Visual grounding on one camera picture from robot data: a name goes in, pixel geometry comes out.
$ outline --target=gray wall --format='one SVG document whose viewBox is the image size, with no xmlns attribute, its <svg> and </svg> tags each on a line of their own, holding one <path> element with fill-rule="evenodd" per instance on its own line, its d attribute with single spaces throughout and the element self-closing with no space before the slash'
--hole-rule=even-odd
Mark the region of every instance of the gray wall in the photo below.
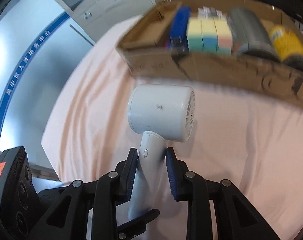
<svg viewBox="0 0 303 240">
<path fill-rule="evenodd" d="M 0 99 L 25 50 L 62 12 L 54 0 L 20 0 L 1 19 Z M 87 36 L 72 19 L 52 34 L 17 85 L 4 121 L 0 150 L 24 145 L 31 165 L 52 168 L 41 137 L 60 91 L 91 48 L 70 24 Z"/>
</svg>

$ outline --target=blue stripe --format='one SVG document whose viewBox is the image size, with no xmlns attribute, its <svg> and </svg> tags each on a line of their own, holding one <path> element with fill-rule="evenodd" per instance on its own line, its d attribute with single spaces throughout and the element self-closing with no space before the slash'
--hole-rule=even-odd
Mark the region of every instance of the blue stripe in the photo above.
<svg viewBox="0 0 303 240">
<path fill-rule="evenodd" d="M 19 83 L 19 80 L 21 79 L 21 76 L 23 75 L 29 63 L 32 61 L 32 59 L 37 54 L 39 49 L 48 40 L 50 35 L 52 35 L 58 29 L 58 27 L 61 24 L 63 24 L 68 18 L 69 15 L 66 12 L 59 15 L 55 20 L 53 20 L 50 23 L 50 25 L 48 25 L 42 31 L 39 37 L 37 37 L 33 41 L 33 43 L 30 45 L 30 47 L 26 50 L 24 55 L 21 57 L 19 63 L 17 64 L 15 70 L 13 71 L 11 78 L 9 79 L 5 87 L 3 96 L 0 100 L 0 136 L 1 136 L 1 131 L 3 129 L 3 124 L 10 100 L 13 96 L 16 86 Z"/>
</svg>

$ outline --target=open cardboard box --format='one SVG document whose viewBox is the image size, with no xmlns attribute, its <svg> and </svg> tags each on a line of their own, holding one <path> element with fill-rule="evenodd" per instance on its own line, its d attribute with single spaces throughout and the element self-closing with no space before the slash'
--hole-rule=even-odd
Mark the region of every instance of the open cardboard box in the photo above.
<svg viewBox="0 0 303 240">
<path fill-rule="evenodd" d="M 168 22 L 163 22 L 159 36 L 147 35 L 145 43 L 140 42 L 139 36 L 148 30 L 152 17 L 164 12 L 165 8 L 171 8 L 167 11 L 172 13 L 176 12 L 180 5 L 189 5 L 193 13 L 203 6 L 214 7 L 223 13 L 228 13 L 235 7 L 246 7 L 261 19 L 267 31 L 273 25 L 285 25 L 296 33 L 303 44 L 303 35 L 294 22 L 280 9 L 262 2 L 167 0 L 152 8 L 117 45 L 117 51 L 129 66 L 132 76 L 177 78 L 227 85 L 279 98 L 303 108 L 303 72 L 287 65 L 247 55 L 220 56 L 165 49 L 162 46 L 164 37 L 169 35 Z M 167 19 L 172 19 L 173 15 L 169 14 Z"/>
</svg>

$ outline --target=white hair dryer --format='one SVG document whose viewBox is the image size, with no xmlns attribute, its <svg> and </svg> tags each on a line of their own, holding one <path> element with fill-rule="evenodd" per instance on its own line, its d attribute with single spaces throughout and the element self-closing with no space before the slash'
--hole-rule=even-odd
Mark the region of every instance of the white hair dryer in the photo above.
<svg viewBox="0 0 303 240">
<path fill-rule="evenodd" d="M 195 93 L 191 87 L 140 85 L 131 94 L 128 122 L 142 139 L 128 211 L 130 220 L 153 208 L 167 140 L 189 139 L 194 111 Z"/>
</svg>

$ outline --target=pink bed sheet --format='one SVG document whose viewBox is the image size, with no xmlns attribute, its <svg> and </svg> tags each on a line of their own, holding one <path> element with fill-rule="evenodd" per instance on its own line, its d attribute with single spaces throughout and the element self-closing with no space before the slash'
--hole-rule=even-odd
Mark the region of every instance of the pink bed sheet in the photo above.
<svg viewBox="0 0 303 240">
<path fill-rule="evenodd" d="M 303 226 L 303 110 L 247 91 L 199 82 L 130 76 L 114 49 L 136 18 L 115 25 L 73 72 L 48 120 L 42 146 L 63 182 L 89 182 L 114 170 L 141 135 L 127 121 L 127 103 L 139 84 L 195 90 L 195 123 L 186 143 L 171 142 L 177 158 L 205 179 L 230 179 L 282 240 Z M 164 167 L 156 208 L 160 217 L 138 239 L 185 239 L 187 204 L 170 193 Z M 117 207 L 118 223 L 128 203 Z"/>
</svg>

